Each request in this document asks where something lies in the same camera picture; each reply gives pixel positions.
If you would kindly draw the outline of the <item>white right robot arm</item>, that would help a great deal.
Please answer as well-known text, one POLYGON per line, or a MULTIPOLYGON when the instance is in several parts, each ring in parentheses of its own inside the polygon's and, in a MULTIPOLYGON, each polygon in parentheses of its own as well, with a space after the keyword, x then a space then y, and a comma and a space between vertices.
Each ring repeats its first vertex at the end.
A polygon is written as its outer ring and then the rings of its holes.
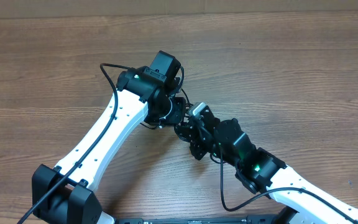
POLYGON ((200 160, 209 154, 220 166, 235 168, 236 179, 254 197, 229 208, 236 211, 261 197, 285 206, 275 223, 358 223, 358 209, 313 185, 294 168, 253 144, 237 119, 221 121, 205 103, 188 105, 185 121, 175 132, 190 143, 191 154, 200 160))

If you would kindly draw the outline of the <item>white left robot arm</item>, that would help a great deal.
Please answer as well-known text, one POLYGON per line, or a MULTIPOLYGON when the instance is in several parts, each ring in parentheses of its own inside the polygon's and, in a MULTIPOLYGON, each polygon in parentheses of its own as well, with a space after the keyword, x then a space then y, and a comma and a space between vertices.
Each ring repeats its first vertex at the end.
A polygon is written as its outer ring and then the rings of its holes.
POLYGON ((185 99, 176 94, 184 69, 174 56, 159 51, 150 66, 120 68, 108 106, 83 139, 53 168, 41 164, 34 172, 32 207, 20 223, 29 215, 47 223, 116 223, 96 197, 113 157, 138 125, 158 129, 183 120, 185 99))

